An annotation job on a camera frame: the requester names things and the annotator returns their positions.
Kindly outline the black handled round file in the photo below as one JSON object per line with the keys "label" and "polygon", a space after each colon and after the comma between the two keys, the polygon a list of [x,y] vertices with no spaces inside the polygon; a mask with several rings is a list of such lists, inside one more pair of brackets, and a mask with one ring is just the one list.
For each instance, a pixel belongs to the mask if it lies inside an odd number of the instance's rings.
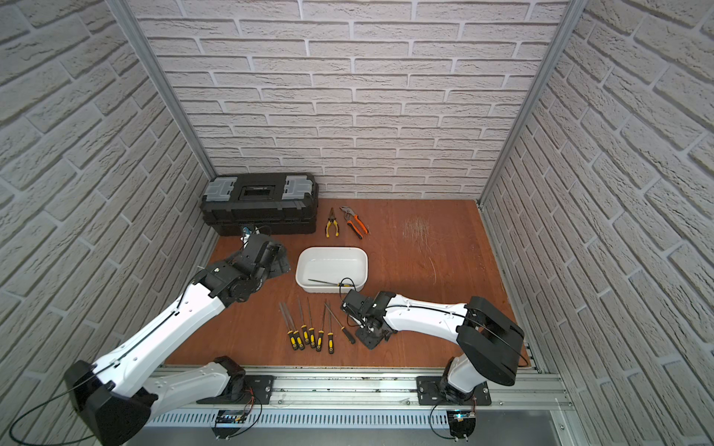
{"label": "black handled round file", "polygon": [[344,334],[345,338],[351,343],[351,345],[356,344],[355,337],[353,334],[346,328],[346,326],[338,319],[336,316],[335,312],[331,310],[331,306],[328,303],[325,303],[325,307],[327,308],[327,312],[331,315],[332,319],[337,323],[337,325],[340,327],[340,331],[342,334]]}

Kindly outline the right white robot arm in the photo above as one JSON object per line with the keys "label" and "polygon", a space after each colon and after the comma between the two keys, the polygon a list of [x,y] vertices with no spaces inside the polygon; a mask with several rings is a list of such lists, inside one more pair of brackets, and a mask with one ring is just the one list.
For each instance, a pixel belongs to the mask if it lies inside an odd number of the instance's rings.
{"label": "right white robot arm", "polygon": [[427,403],[468,403],[488,381],[511,387],[522,360],[524,330],[483,297],[468,303],[437,304],[391,292],[366,297],[351,290],[341,309],[357,323],[357,338],[375,349],[399,332],[414,332],[452,342],[462,354],[447,363]]}

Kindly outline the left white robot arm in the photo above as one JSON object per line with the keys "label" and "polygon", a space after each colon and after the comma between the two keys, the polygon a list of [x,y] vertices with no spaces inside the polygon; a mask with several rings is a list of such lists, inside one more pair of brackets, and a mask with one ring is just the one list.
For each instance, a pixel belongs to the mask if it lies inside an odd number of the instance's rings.
{"label": "left white robot arm", "polygon": [[201,269],[181,296],[118,348],[64,374],[74,412],[102,445],[122,445],[156,416],[189,403],[247,403],[245,369],[227,356],[188,372],[152,373],[205,323],[290,270],[286,247],[255,233],[242,250]]}

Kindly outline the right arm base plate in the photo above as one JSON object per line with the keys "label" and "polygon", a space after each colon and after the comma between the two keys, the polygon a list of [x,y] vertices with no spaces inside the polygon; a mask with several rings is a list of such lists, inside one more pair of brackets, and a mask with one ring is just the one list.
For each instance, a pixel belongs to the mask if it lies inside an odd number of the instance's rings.
{"label": "right arm base plate", "polygon": [[416,395],[418,395],[418,403],[422,406],[475,404],[478,407],[485,407],[492,404],[490,389],[486,382],[469,392],[464,392],[449,385],[443,376],[418,376]]}

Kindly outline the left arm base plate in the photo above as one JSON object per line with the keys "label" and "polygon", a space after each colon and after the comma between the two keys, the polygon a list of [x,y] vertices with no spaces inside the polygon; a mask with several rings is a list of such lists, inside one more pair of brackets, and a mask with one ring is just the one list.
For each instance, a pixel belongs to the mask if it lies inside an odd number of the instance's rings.
{"label": "left arm base plate", "polygon": [[197,404],[246,405],[251,399],[255,403],[267,405],[273,393],[274,375],[247,375],[234,377],[217,397],[198,400]]}

